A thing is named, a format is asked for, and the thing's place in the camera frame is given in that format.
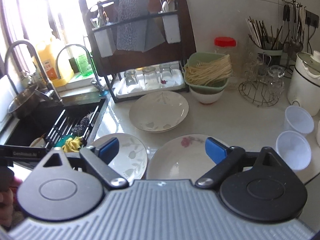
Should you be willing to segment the pink flower white plate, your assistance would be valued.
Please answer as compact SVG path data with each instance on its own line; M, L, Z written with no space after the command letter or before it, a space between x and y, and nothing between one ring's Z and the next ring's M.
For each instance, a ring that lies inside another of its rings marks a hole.
M205 151L208 137L204 134L188 134L165 143L151 158L146 179L190 179L195 182L215 166Z

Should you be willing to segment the white plastic bowl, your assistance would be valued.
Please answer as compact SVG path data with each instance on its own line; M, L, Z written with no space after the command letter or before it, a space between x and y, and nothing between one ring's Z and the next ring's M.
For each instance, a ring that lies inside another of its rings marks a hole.
M314 127L312 116L302 107L289 106L285 109L285 131L295 131L306 137L313 132Z
M276 139L276 152L295 172L311 163L311 147L304 136L295 131L284 131Z

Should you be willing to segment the large leaf pattern plate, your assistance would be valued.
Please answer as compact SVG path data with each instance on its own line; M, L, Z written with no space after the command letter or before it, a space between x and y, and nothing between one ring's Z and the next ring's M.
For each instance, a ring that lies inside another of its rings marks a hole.
M141 97L131 106L129 119L137 129L160 133L178 126L188 112L189 103L181 94L154 92Z

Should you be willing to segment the chrome kitchen faucet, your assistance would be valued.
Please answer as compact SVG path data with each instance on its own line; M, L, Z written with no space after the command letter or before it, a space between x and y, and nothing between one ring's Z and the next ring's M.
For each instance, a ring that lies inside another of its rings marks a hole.
M5 54L4 59L4 68L5 68L5 74L8 76L8 79L15 91L16 94L18 94L15 83L12 81L10 75L9 75L9 58L10 54L15 54L14 49L16 46L20 45L26 45L28 48L27 55L30 57L29 60L25 59L26 53L22 53L23 59L22 60L15 60L17 64L17 68L20 67L22 70L25 68L27 70L31 70L31 66L34 68L38 68L38 70L41 73L42 79L44 81L44 84L46 85L49 92L52 92L52 94L49 96L49 100L54 100L57 105L63 105L63 100L61 96L59 95L58 91L56 90L55 86L53 85L52 81L49 79L46 71L44 70L44 66L42 65L42 62L40 61L39 55L34 48L34 46L30 43L29 40L18 40L15 42L12 42L12 44L7 49L7 52Z

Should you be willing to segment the yellow cleaning cloth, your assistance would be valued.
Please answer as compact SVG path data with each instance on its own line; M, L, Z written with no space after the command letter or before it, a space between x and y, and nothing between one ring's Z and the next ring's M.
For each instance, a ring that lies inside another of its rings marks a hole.
M63 145L62 149L65 153L70 152L79 152L82 146L82 137L69 137L65 144Z

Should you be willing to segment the steel wool scrubber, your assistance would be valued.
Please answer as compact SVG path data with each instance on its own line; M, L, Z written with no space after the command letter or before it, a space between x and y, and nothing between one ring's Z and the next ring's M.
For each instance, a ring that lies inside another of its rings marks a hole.
M90 113L90 114L87 114L86 116L84 116L81 119L80 123L72 128L72 133L75 136L80 137L80 136L82 136L84 134L84 132L85 132L85 130L86 130L88 124L89 124L89 121L90 121L90 119L92 117L92 114L93 113Z

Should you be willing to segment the black sink drain rack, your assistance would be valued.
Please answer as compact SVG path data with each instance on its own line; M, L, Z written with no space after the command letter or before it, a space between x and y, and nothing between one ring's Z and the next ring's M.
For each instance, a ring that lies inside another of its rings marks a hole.
M63 109L54 122L53 126L49 130L48 134L44 137L44 147L47 150L50 150L53 147L62 145L63 141L65 139L68 139L69 137L77 137L72 133L72 128L78 125L84 116L93 113L84 134L81 136L81 147L86 146L91 132L93 131L93 128L95 126L98 115L100 114L101 108L102 105L94 103Z

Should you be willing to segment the steel pot in sink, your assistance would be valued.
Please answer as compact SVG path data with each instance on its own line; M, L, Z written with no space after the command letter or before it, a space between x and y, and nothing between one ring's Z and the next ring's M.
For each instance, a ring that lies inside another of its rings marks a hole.
M37 84L33 84L20 92L10 103L8 114L18 119L23 119L30 115L40 103L40 98L35 94L38 87Z

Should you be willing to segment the white ceramic bowl red base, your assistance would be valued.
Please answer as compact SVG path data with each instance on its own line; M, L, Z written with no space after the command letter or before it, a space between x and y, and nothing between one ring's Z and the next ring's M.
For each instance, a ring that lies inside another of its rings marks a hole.
M202 94L199 92L196 92L194 89L190 88L190 92L192 96L201 104L204 105L211 105L212 103L217 102L219 98L221 98L222 94L224 93L224 90L216 93L216 94Z

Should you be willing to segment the left upside-down glass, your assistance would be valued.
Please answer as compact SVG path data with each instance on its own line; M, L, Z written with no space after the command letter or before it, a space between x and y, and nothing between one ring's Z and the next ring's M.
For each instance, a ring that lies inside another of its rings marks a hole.
M139 84L136 71L134 69L127 70L124 72L124 78L126 86L136 86Z

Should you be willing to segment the upside-down glass cup on rack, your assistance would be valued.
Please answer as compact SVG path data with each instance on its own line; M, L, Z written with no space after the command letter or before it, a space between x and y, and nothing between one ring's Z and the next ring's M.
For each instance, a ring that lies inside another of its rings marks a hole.
M269 93L275 98L280 98L284 91L284 68L281 66L271 66L267 70L266 84Z

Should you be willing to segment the green detergent bottle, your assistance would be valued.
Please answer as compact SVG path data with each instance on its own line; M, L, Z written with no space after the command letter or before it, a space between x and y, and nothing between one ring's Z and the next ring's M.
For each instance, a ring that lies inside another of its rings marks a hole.
M79 69L79 72L83 77L87 77L87 76L90 76L93 74L93 69L92 69L91 64L88 61L86 53L79 54L75 58L75 61L76 61L76 65Z

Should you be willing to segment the bundle of dry noodles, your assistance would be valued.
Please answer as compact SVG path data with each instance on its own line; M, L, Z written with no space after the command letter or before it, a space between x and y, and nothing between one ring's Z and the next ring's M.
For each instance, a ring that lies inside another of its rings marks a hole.
M232 74L229 55L211 54L217 59L189 59L184 67L184 79L188 84L212 87L215 83L226 81Z

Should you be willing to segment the white drip tray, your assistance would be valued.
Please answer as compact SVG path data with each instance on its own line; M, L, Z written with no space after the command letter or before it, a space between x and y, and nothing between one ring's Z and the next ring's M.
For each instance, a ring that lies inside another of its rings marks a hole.
M175 91L183 88L185 83L180 69L171 66L146 67L141 71L125 71L114 93L118 99L128 99L161 90Z

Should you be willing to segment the middle upside-down glass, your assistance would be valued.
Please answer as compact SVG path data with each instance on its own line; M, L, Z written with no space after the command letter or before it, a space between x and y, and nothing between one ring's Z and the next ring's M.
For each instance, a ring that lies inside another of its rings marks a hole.
M156 68L153 66L142 69L146 89L154 89L159 85Z

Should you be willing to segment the orange juice bottle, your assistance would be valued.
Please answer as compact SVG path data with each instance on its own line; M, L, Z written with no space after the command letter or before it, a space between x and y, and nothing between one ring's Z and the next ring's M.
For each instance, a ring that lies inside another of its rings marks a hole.
M61 77L58 78L55 64L57 55L63 47L63 43L54 35L51 35L47 40L40 41L36 46L44 70L55 87L65 86L74 76L68 54L65 54L66 51L64 51L58 59L58 69Z

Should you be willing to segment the white electric cooking pot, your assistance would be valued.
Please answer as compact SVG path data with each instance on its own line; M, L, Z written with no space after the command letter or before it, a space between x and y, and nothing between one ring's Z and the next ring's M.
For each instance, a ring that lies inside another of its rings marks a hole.
M305 109L311 116L319 112L319 51L298 53L287 99L291 105Z

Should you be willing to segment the right upside-down glass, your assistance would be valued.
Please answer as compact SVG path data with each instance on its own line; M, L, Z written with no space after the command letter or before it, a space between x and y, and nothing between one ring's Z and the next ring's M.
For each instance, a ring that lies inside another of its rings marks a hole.
M173 80L172 64L164 63L159 65L159 73L161 78L161 84L167 84Z

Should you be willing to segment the green colander basket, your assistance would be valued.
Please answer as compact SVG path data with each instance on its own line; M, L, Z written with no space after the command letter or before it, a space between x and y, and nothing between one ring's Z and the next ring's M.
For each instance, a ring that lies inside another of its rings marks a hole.
M223 90L231 74L229 54L196 52L184 66L185 83L194 88Z

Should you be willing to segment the chopstick holder with chopsticks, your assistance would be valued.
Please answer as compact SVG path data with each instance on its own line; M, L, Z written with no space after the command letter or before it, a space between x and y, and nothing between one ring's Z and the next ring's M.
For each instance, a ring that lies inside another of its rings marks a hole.
M279 28L267 26L264 21L255 20L252 17L246 19L249 28L249 39L253 42L254 51L265 63L270 66L280 65L284 47L289 33L285 33L283 26Z

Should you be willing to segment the dark dish drying rack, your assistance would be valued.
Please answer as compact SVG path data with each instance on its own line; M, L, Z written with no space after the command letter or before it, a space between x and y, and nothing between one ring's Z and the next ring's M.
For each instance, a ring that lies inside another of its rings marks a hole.
M90 9L84 23L98 74L179 61L183 66L196 52L187 0L106 0L97 3L100 15L93 27Z

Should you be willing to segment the grey cutting board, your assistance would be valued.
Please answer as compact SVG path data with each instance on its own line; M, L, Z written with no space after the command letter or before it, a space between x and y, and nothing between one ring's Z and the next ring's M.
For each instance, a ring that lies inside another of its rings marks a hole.
M117 26L117 49L143 51L147 20L133 21L134 18L148 14L149 0L120 0L118 21L128 23Z

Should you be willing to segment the hanging utensil stand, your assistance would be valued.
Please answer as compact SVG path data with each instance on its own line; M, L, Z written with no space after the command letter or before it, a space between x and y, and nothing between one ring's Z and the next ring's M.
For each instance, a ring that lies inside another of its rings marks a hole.
M296 0L284 2L283 20L287 23L288 33L283 44L283 52L287 53L284 77L290 79L293 74L297 54L304 48L306 8Z

